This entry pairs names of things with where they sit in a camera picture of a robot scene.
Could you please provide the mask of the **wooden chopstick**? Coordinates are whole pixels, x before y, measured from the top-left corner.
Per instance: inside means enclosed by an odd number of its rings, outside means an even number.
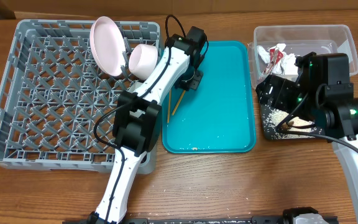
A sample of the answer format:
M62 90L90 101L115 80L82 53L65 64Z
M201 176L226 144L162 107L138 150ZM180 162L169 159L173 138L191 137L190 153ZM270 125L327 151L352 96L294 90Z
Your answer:
M170 90L170 91L169 91L169 94L168 94L167 124L170 122L170 107L171 107L171 100L172 100L172 90Z
M177 103L176 103L176 105L175 105L175 107L174 107L174 109L173 109L173 111L172 111L172 116L176 113L176 111L177 111L177 109L178 109L178 107L179 107L179 105L180 105L185 93L186 93L186 90L183 90L181 95L180 95L180 97L179 97L179 99L178 99L178 101L177 101Z

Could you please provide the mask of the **brown food piece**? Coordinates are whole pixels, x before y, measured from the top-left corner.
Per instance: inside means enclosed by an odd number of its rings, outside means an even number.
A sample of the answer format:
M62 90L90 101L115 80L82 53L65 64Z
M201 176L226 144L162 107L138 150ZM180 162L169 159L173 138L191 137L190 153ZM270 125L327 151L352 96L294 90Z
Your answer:
M289 129L289 128L291 128L292 126L293 126L293 121L289 121L288 123L287 123L287 128Z

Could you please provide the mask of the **white paper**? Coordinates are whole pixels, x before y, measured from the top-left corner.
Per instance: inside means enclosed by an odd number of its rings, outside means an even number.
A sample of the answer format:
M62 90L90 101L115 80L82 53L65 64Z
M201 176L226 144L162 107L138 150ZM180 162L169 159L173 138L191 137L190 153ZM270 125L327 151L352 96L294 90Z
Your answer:
M274 45L271 48L278 47L282 51L282 53L284 55L284 57L281 60L281 68L282 68L281 75L297 75L298 74L298 67L295 65L297 55L295 55L294 53L287 54L284 51L286 46L287 46L286 44L277 44L277 45ZM261 45L257 46L258 55L259 55L259 47L263 47L263 46L261 46Z

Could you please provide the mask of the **red wrapper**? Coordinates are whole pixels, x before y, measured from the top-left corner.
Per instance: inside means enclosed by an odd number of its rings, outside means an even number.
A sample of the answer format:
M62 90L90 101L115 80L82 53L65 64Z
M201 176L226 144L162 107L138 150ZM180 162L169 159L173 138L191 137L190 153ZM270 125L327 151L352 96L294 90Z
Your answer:
M259 56L267 65L262 72L263 75L280 75L282 73L281 60L284 55L278 47L271 48L268 51L263 47L259 47Z

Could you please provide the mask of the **white round plate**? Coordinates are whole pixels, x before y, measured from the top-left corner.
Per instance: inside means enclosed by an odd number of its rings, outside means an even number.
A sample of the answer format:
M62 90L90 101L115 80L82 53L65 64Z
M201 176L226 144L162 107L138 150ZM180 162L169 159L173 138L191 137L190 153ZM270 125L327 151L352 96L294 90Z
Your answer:
M120 76L121 67L126 65L126 46L116 23L109 17L99 17L91 26L89 41L98 67L112 77Z

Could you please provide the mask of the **grey bowl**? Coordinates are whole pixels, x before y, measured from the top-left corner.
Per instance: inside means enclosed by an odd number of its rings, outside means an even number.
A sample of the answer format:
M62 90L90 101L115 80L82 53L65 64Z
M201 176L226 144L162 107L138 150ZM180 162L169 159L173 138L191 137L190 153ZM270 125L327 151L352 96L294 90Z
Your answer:
M142 86L143 83L142 82L134 82L128 89L128 92L133 93L136 91L137 88L139 88L140 86Z

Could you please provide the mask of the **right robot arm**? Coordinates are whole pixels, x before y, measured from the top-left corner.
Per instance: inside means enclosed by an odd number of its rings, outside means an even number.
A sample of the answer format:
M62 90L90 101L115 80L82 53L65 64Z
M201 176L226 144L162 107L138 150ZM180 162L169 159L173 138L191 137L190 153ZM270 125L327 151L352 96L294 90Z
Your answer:
M358 222L358 98L344 53L298 56L296 81L268 75L255 89L260 105L287 115L276 133L325 139L332 144Z

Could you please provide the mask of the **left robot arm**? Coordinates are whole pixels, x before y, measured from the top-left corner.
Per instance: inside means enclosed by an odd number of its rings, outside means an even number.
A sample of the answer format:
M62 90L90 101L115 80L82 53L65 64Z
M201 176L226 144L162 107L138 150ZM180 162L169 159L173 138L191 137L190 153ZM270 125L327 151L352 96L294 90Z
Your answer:
M195 26L184 37L169 37L162 58L148 79L135 91L122 92L116 108L97 120L100 125L114 116L114 142L110 144L115 150L114 165L105 193L88 223L120 223L125 217L135 175L160 134L162 101L189 67L198 68L207 46L207 35Z

